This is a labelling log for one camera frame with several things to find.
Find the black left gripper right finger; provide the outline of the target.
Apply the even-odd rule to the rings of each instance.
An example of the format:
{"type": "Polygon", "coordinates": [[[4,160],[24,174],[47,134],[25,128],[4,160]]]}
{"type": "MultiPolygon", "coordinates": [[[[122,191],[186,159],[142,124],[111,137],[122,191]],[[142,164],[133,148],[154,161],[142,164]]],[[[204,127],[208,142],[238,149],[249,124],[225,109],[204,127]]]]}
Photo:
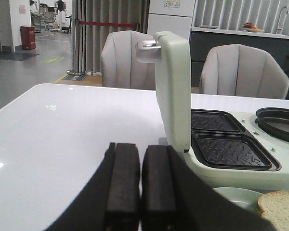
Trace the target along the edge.
{"type": "Polygon", "coordinates": [[[171,146],[148,146],[142,169],[144,231],[274,231],[271,222],[222,197],[171,146]]]}

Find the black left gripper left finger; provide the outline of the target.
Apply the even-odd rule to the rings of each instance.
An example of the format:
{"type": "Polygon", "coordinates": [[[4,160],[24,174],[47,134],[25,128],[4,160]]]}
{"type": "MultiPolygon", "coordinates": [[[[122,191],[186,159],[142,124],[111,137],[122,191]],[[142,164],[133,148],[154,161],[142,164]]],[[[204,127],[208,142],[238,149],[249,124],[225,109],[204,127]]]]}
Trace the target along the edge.
{"type": "Polygon", "coordinates": [[[135,231],[140,159],[136,145],[110,143],[98,169],[49,231],[135,231]]]}

